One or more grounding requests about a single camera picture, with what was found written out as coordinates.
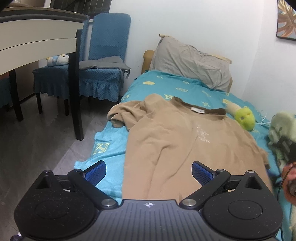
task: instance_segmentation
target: leaf painting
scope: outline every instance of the leaf painting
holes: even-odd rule
[[[277,37],[296,40],[296,11],[284,0],[278,0]]]

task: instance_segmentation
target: black circular motor housing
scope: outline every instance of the black circular motor housing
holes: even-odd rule
[[[233,239],[262,240],[278,232],[283,212],[264,189],[238,188],[210,198],[202,214],[215,230]]]
[[[93,203],[80,192],[59,188],[31,188],[15,209],[22,236],[60,240],[77,235],[95,220]]]

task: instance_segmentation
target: window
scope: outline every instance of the window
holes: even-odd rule
[[[77,13],[93,18],[103,12],[109,12],[111,0],[52,0],[50,7]]]

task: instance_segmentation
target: shirt label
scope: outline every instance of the shirt label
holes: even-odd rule
[[[191,107],[190,110],[193,110],[196,113],[200,113],[200,114],[204,114],[205,110],[199,109],[199,108],[195,108],[195,107]]]

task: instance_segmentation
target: brown t-shirt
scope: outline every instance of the brown t-shirt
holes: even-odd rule
[[[194,161],[233,175],[254,170],[271,190],[264,166],[267,153],[224,109],[208,110],[151,94],[142,102],[114,106],[108,118],[114,127],[129,130],[123,199],[180,202],[201,187],[192,176]]]

